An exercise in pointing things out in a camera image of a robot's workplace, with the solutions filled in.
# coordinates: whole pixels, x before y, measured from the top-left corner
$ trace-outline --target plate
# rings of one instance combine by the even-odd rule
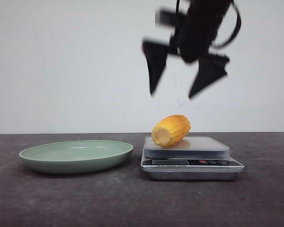
[[[114,167],[128,158],[133,145],[113,140],[77,140],[44,144],[19,153],[24,165],[43,173],[79,174]]]

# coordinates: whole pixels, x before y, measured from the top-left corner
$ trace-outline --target dark tabletop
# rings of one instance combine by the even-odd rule
[[[194,133],[245,165],[234,181],[154,181],[141,171],[147,133],[0,135],[0,227],[284,227],[284,133]],[[80,175],[42,174],[18,153],[70,140],[133,144],[128,160]]]

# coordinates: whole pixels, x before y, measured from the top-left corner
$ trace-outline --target scale platform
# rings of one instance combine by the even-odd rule
[[[162,148],[145,138],[142,170],[157,180],[232,180],[244,165],[230,157],[228,146],[211,137],[184,137]]]

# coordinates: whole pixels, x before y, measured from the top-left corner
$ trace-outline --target digital scale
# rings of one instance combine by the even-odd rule
[[[162,148],[145,138],[142,170],[157,180],[232,180],[244,165],[230,157],[228,146],[211,137],[184,137]]]

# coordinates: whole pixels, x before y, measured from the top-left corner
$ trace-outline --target yellow corn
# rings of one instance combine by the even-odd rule
[[[152,140],[161,147],[178,143],[190,130],[190,122],[183,115],[172,115],[160,121],[152,130]]]

